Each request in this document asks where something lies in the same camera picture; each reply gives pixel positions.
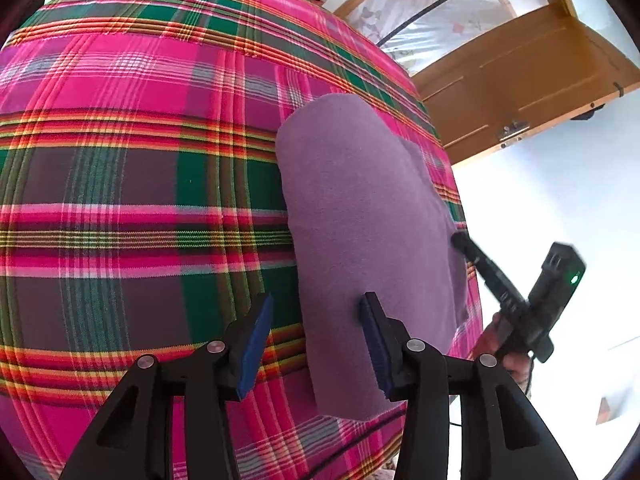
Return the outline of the purple fleece garment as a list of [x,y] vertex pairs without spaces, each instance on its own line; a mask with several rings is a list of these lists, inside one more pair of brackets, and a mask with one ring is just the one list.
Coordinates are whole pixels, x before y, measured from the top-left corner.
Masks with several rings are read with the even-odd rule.
[[276,152],[318,410],[366,422],[392,404],[376,383],[359,301],[374,292],[413,337],[447,352],[466,305],[454,220],[420,148],[358,96],[296,110]]

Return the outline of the pink plaid bed sheet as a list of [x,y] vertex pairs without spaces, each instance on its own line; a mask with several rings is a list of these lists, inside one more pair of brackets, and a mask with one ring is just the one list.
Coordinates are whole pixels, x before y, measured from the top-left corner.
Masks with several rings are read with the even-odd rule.
[[363,479],[404,413],[314,406],[274,140],[328,93],[415,143],[454,221],[451,165],[408,75],[305,0],[53,0],[1,52],[1,428],[55,479],[134,359],[186,356],[276,300],[229,408],[245,479]]

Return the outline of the wooden door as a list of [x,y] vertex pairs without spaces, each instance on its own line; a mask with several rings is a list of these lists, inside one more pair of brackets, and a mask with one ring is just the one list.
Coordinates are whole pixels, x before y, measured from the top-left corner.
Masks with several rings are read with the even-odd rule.
[[548,4],[476,37],[412,80],[456,164],[593,114],[637,90],[639,70]]

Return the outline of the sliding glass door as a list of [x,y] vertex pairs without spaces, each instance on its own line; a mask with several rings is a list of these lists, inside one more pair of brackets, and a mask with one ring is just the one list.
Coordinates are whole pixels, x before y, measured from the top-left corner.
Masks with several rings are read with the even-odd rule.
[[409,75],[544,6],[576,14],[572,0],[346,0],[335,15]]

